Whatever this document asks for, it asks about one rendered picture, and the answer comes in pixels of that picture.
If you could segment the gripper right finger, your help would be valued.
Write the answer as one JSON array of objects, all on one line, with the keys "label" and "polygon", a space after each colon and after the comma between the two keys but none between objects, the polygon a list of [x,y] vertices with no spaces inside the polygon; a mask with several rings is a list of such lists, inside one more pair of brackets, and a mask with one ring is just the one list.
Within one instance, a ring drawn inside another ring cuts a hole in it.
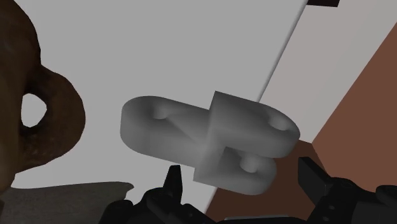
[{"label": "gripper right finger", "polygon": [[397,224],[397,186],[369,192],[331,177],[309,157],[298,159],[298,184],[315,205],[307,224]]}]

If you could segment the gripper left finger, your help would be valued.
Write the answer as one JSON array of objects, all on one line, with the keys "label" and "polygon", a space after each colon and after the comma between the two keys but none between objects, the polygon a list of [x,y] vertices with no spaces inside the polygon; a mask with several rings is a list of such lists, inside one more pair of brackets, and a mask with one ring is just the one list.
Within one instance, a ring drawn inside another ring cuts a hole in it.
[{"label": "gripper left finger", "polygon": [[169,167],[164,185],[144,193],[137,204],[127,199],[110,203],[99,224],[214,224],[191,204],[181,204],[181,167]]}]

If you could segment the dark wall fixture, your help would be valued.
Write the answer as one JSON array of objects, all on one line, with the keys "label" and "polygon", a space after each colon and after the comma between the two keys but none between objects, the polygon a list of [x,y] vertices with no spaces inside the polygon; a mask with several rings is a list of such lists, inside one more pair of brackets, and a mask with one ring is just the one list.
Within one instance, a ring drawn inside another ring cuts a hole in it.
[{"label": "dark wall fixture", "polygon": [[339,5],[339,2],[340,0],[308,0],[307,5],[336,8]]}]

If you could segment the brown handled jug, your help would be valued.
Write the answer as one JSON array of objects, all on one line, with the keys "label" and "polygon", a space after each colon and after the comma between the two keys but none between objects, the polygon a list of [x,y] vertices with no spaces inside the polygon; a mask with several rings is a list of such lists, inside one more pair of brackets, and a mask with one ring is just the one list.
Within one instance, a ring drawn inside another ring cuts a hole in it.
[{"label": "brown handled jug", "polygon": [[29,16],[16,0],[0,0],[0,195],[18,173],[70,151],[85,124],[73,84],[43,65]]}]

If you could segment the grey bracket-shaped block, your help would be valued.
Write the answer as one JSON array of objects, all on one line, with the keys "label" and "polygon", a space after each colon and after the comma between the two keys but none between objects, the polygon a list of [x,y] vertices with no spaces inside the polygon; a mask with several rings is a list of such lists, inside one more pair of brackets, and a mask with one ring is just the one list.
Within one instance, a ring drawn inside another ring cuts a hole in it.
[{"label": "grey bracket-shaped block", "polygon": [[196,182],[258,195],[300,131],[275,108],[215,92],[209,109],[163,97],[131,99],[122,108],[120,136],[138,153],[192,167]]}]

